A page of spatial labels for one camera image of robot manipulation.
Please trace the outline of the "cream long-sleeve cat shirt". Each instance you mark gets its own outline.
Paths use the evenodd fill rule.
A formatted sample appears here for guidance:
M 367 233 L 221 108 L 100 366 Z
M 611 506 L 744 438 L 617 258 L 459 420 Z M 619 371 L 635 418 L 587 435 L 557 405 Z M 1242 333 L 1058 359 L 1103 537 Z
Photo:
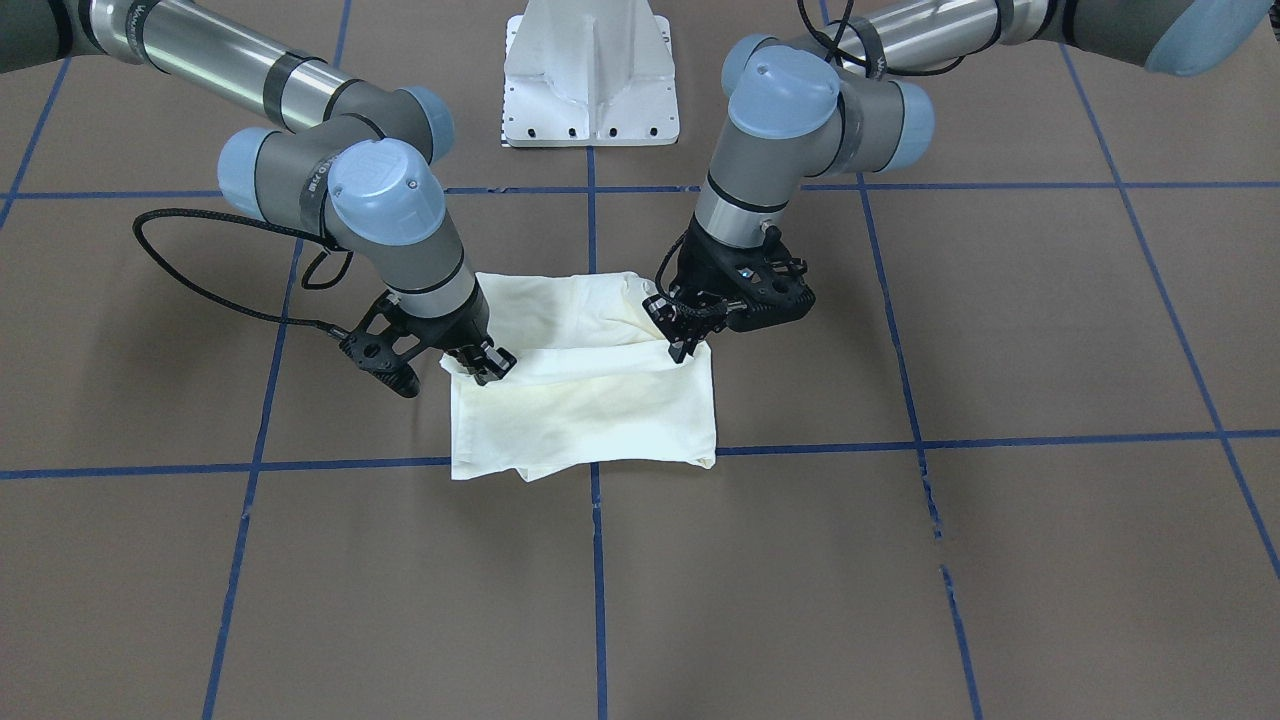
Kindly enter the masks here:
M 489 331 L 516 360 L 480 386 L 452 357 L 451 475 L 513 470 L 532 482 L 617 460 L 716 464 L 710 348 L 675 363 L 632 272 L 543 277 L 481 273 Z

